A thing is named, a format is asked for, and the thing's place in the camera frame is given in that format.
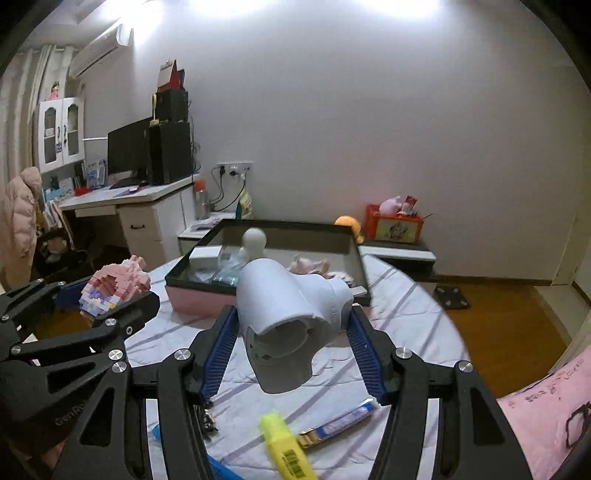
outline curtain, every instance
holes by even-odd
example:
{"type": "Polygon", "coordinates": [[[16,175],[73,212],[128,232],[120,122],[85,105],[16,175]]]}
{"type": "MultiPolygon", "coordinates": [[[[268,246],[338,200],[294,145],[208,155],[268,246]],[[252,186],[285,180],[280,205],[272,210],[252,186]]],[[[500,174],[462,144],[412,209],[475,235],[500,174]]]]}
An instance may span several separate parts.
{"type": "Polygon", "coordinates": [[[73,52],[55,45],[29,48],[15,55],[0,79],[0,198],[11,179],[36,165],[35,110],[49,100],[54,82],[60,82],[63,98],[73,52]]]}

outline orange crate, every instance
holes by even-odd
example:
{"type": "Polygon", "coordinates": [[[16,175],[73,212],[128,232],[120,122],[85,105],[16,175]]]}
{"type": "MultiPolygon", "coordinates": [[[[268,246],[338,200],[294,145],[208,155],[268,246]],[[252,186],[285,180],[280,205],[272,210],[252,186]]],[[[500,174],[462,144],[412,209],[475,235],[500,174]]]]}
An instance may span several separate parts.
{"type": "Polygon", "coordinates": [[[365,235],[368,240],[415,244],[422,228],[423,219],[418,215],[380,215],[379,205],[368,205],[365,211],[365,235]]]}

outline pink pillowcase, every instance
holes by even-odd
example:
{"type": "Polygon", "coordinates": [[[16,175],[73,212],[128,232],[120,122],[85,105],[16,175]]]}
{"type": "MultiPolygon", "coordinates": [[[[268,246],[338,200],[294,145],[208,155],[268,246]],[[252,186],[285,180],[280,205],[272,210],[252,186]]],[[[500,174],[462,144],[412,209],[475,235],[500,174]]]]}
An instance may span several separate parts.
{"type": "Polygon", "coordinates": [[[498,400],[534,480],[548,480],[570,453],[566,421],[589,401],[591,346],[554,374],[498,400]]]}

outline yellow highlighter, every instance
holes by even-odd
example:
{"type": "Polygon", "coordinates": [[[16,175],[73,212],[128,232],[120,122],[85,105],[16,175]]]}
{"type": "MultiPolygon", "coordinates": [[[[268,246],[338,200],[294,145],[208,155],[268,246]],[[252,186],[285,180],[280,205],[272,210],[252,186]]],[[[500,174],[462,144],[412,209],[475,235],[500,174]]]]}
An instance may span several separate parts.
{"type": "Polygon", "coordinates": [[[259,428],[284,480],[317,480],[304,450],[277,413],[263,415],[259,428]]]}

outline barcode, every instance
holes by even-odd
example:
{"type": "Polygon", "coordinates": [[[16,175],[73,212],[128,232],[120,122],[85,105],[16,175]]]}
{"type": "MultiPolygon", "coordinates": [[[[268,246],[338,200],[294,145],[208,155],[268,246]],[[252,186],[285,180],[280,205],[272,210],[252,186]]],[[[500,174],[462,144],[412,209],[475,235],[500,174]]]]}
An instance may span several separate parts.
{"type": "Polygon", "coordinates": [[[299,459],[293,450],[283,452],[283,461],[291,474],[296,478],[306,478],[306,474],[300,467],[299,459]]]}

